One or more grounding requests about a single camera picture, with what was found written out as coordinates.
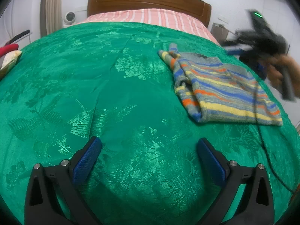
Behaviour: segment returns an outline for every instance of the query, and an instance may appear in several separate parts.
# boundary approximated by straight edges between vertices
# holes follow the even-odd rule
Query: bed
[[[205,27],[211,13],[200,0],[88,0],[89,16],[136,9],[183,13]],[[269,171],[257,127],[192,121],[174,93],[172,72],[157,55],[170,43],[247,68],[212,40],[140,22],[86,21],[23,49],[0,81],[0,193],[22,223],[33,165],[57,165],[93,135],[104,147],[78,189],[103,224],[196,224],[220,191],[198,160],[195,144],[202,137],[229,160],[265,164],[275,219],[282,215],[291,194]],[[275,170],[295,188],[299,135],[253,75],[281,111],[283,126],[261,130]],[[233,216],[243,188],[224,220]]]

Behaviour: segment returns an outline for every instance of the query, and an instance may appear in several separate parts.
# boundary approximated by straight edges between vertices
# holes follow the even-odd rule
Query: wooden headboard
[[[88,16],[146,8],[169,9],[188,14],[200,20],[206,27],[210,20],[212,7],[201,0],[88,0]]]

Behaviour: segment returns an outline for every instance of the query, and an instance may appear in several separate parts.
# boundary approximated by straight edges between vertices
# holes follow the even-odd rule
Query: striped knit garment
[[[217,57],[179,53],[176,44],[158,54],[173,71],[175,92],[196,122],[255,123],[257,81],[245,68],[223,64]],[[283,124],[279,108],[260,86],[256,111],[260,124]]]

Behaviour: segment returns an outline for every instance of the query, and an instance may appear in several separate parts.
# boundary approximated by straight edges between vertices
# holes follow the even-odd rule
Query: black cable
[[[255,87],[255,93],[254,93],[254,101],[253,101],[253,108],[254,108],[254,115],[255,115],[255,122],[256,122],[256,126],[257,126],[257,130],[258,130],[258,134],[259,134],[259,137],[260,137],[260,141],[261,141],[261,145],[262,145],[262,149],[265,153],[265,156],[267,158],[267,161],[268,161],[268,164],[269,164],[269,167],[271,169],[271,172],[273,173],[273,175],[275,176],[275,178],[289,191],[291,192],[292,194],[296,194],[296,191],[293,191],[291,188],[289,188],[285,182],[283,182],[283,180],[278,176],[278,174],[276,173],[276,171],[274,170],[273,166],[272,166],[272,163],[271,163],[271,159],[270,159],[270,156],[269,156],[269,153],[268,153],[268,150],[267,150],[267,147],[266,147],[266,144],[263,140],[263,135],[262,135],[262,132],[260,130],[260,126],[259,126],[259,123],[258,123],[258,119],[257,119],[257,111],[256,111],[256,101],[257,101],[257,95],[258,95],[258,88],[259,88],[259,83],[256,84],[256,87]]]

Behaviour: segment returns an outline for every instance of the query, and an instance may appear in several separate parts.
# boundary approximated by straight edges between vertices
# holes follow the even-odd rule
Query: human hand
[[[269,57],[264,62],[267,65],[268,79],[271,85],[276,89],[281,87],[283,76],[274,66],[285,66],[291,77],[295,96],[300,98],[300,65],[298,65],[292,57],[287,55]]]

